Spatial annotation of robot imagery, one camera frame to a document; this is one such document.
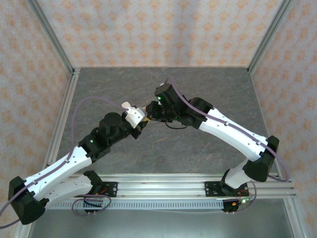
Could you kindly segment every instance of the gray tabletop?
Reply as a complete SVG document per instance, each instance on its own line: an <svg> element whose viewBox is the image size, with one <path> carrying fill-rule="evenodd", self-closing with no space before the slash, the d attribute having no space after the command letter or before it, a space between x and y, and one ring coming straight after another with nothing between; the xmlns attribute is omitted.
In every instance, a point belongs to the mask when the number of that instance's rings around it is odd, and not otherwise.
<svg viewBox="0 0 317 238"><path fill-rule="evenodd" d="M188 99L201 97L248 130L266 135L254 88L245 68L83 68L58 158L70 150L70 117L83 98L98 95L118 104L128 101L132 105L146 106L156 100L154 91L167 77L175 79L178 89ZM85 103L76 118L76 141L97 127L109 112L121 113L120 109L98 100ZM194 128L172 130L164 123L151 121L137 140L129 136L120 141L112 146L108 155L83 171L222 174L243 160L239 151L213 135Z"/></svg>

